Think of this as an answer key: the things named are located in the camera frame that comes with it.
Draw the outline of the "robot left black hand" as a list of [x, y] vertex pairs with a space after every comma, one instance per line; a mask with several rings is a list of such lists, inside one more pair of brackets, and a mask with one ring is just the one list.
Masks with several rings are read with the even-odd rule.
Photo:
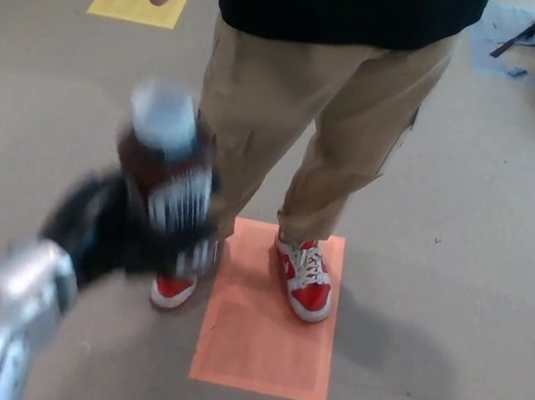
[[136, 184], [119, 170], [91, 173], [73, 185], [45, 219], [38, 235], [67, 252], [78, 289], [114, 272], [189, 280], [216, 263], [215, 227], [210, 222], [161, 233], [144, 215], [136, 192]]

